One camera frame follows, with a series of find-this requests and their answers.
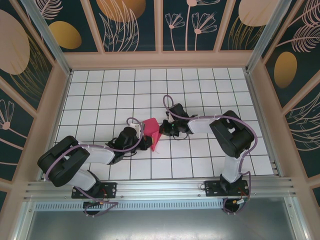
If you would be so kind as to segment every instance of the gold circle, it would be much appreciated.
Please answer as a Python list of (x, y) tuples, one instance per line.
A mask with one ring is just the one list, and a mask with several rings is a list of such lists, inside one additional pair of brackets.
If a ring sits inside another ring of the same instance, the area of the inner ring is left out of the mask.
[(80, 33), (70, 23), (55, 21), (49, 25), (49, 29), (60, 47), (65, 49), (80, 47), (82, 43)]
[(144, 13), (146, 9), (146, 0), (96, 0), (96, 3), (104, 15), (116, 22), (130, 21), (128, 14), (125, 14), (123, 3), (128, 11), (129, 9), (132, 10), (135, 18), (137, 19)]
[(285, 51), (279, 55), (274, 66), (274, 81), (279, 88), (288, 87), (297, 72), (297, 59), (291, 52)]
[(268, 23), (274, 13), (278, 0), (241, 0), (239, 19), (250, 27), (260, 27)]
[(29, 58), (30, 45), (24, 27), (0, 9), (0, 69), (12, 75), (21, 74)]

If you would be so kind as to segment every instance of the flower illustration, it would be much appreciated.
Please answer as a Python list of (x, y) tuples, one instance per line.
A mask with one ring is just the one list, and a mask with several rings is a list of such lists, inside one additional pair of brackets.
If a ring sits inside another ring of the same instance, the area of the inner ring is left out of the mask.
[(10, 129), (10, 122), (14, 114), (15, 105), (8, 101), (8, 105), (3, 99), (0, 100), (0, 129), (8, 130)]
[(186, 3), (190, 7), (195, 7), (197, 5), (212, 5), (219, 3), (220, 0), (186, 0)]
[(214, 13), (202, 14), (201, 18), (199, 18), (199, 13), (192, 14), (192, 24), (195, 33), (195, 42), (194, 42), (194, 50), (197, 50), (197, 38), (199, 34), (211, 33), (217, 30), (217, 25), (214, 25), (216, 22), (214, 18)]
[(185, 22), (183, 21), (181, 13), (179, 14), (174, 13), (172, 14), (172, 16), (170, 13), (168, 13), (165, 15), (165, 20), (170, 28), (172, 47), (173, 47), (173, 51), (175, 51), (176, 49), (174, 44), (174, 38), (172, 36), (172, 29), (177, 29), (185, 26)]

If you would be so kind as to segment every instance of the pink object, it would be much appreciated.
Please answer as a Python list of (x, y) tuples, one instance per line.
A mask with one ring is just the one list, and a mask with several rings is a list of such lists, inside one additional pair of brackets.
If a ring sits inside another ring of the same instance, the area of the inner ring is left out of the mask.
[(159, 124), (154, 117), (143, 121), (143, 123), (144, 123), (143, 135), (152, 137), (153, 144), (151, 146), (151, 149), (152, 149), (152, 152), (154, 152), (156, 149), (156, 145), (161, 137), (161, 133), (159, 133)]

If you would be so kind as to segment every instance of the metal bracket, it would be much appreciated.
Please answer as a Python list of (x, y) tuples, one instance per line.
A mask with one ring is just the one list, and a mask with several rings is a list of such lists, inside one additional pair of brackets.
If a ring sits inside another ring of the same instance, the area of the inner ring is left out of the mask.
[[(117, 193), (117, 183), (116, 182), (103, 182), (100, 186), (100, 191), (96, 196), (93, 196), (96, 199), (115, 199)], [(72, 189), (71, 194), (72, 199), (86, 199), (80, 191), (75, 187)]]
[(220, 180), (216, 181), (205, 181), (204, 182), (204, 190), (205, 195), (207, 197), (229, 197), (229, 196), (241, 196), (241, 191), (239, 188), (246, 194), (249, 194), (248, 182), (246, 180), (239, 180), (237, 187), (231, 189), (229, 194), (224, 192), (224, 190), (220, 187)]

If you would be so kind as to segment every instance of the white grid floor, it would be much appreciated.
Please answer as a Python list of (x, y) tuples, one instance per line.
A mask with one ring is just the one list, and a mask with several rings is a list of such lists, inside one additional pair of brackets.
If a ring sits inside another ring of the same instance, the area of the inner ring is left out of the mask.
[[(140, 121), (156, 118), (161, 124), (166, 119), (162, 98), (167, 93), (190, 116), (234, 111), (259, 137), (242, 171), (274, 174), (241, 68), (75, 71), (55, 142), (72, 135), (80, 142), (104, 145), (132, 116)], [(82, 168), (101, 180), (218, 177), (224, 156), (213, 134), (194, 134), (180, 141), (163, 135), (155, 152), (138, 151), (111, 166), (92, 163)]]

